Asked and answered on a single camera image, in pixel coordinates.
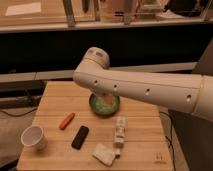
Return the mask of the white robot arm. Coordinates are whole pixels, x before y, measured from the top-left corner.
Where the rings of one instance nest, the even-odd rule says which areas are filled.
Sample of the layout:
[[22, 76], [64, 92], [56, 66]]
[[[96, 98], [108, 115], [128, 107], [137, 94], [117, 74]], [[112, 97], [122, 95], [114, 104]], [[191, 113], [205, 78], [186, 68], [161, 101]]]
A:
[[188, 113], [213, 122], [213, 76], [109, 69], [109, 55], [91, 47], [73, 74], [81, 87]]

